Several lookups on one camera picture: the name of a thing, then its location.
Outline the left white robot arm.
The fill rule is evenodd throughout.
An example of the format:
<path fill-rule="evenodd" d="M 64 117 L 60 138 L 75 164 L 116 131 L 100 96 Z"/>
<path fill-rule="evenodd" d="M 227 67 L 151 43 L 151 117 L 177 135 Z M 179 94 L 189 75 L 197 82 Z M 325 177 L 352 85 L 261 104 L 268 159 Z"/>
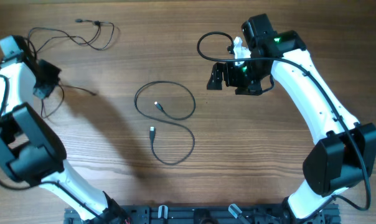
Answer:
<path fill-rule="evenodd" d="M 0 40 L 0 168 L 26 189 L 40 187 L 69 204 L 81 223 L 128 223 L 128 214 L 90 185 L 67 160 L 60 138 L 33 109 L 33 97 L 50 96 L 60 69 L 38 60 L 20 35 Z"/>

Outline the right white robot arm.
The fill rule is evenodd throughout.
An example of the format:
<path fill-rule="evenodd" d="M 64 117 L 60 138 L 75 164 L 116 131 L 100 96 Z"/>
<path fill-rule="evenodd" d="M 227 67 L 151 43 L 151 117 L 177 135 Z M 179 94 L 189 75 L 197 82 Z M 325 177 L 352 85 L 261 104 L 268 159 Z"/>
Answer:
<path fill-rule="evenodd" d="M 265 92 L 264 78 L 279 83 L 305 120 L 314 148 L 303 162 L 304 181 L 281 203 L 260 204 L 244 217 L 235 204 L 228 210 L 242 223 L 339 223 L 334 203 L 359 183 L 370 198 L 376 156 L 376 127 L 349 113 L 316 70 L 306 44 L 293 30 L 279 33 L 266 14 L 242 24 L 243 37 L 231 39 L 231 59 L 216 58 L 209 90 L 232 86 L 238 95 Z"/>

